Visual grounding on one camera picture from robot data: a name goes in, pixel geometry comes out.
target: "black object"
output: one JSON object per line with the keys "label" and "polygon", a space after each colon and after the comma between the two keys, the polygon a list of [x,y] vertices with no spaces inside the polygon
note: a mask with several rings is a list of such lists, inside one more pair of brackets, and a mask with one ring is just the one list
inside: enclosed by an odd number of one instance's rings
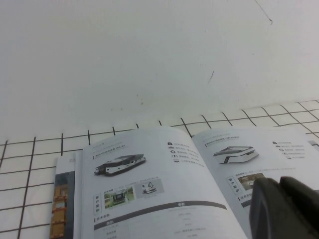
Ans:
{"label": "black object", "polygon": [[253,239],[319,239],[319,194],[292,177],[258,178],[249,220]]}

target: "stacked booklet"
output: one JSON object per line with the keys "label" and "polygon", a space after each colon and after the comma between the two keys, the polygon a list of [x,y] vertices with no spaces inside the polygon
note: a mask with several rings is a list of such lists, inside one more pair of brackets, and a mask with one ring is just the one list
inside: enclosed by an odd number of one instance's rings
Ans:
{"label": "stacked booklet", "polygon": [[287,128],[131,130],[57,160],[51,239],[246,239],[257,178],[319,189],[318,145]]}

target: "mark on wall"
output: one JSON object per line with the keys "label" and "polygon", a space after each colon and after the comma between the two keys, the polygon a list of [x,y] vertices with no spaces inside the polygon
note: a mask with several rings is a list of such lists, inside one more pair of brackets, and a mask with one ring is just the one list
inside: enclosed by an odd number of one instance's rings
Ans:
{"label": "mark on wall", "polygon": [[255,2],[258,4],[258,6],[260,7],[260,9],[264,12],[265,16],[268,18],[268,20],[271,22],[270,25],[273,24],[273,21],[268,17],[267,13],[265,12],[265,10],[260,6],[260,4],[257,2],[257,0],[255,0]]}

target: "small photo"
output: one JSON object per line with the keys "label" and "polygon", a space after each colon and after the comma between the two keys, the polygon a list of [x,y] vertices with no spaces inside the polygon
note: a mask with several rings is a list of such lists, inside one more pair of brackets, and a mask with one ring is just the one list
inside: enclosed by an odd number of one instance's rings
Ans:
{"label": "small photo", "polygon": [[134,200],[133,187],[117,191],[115,193],[104,194],[105,209],[124,204]]}
{"label": "small photo", "polygon": [[95,168],[94,175],[114,176],[127,172],[143,163],[146,158],[144,154],[125,155],[111,159]]}
{"label": "small photo", "polygon": [[134,185],[136,198],[147,197],[148,195],[156,195],[163,193],[164,188],[160,179],[153,179],[143,183]]}
{"label": "small photo", "polygon": [[244,189],[247,191],[249,189],[253,189],[254,182],[257,178],[265,178],[262,173],[255,173],[247,176],[243,176],[238,178],[241,185],[243,185]]}
{"label": "small photo", "polygon": [[214,153],[213,158],[219,164],[228,164],[247,162],[258,155],[259,153],[251,146],[229,146]]}

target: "open booklet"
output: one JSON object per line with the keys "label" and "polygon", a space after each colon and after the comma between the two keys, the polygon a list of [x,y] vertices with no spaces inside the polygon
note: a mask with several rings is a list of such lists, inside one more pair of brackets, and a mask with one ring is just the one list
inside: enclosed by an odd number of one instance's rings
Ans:
{"label": "open booklet", "polygon": [[193,138],[171,127],[138,129],[76,158],[83,239],[251,238],[255,179],[292,176],[319,189],[319,154],[291,129],[232,127]]}

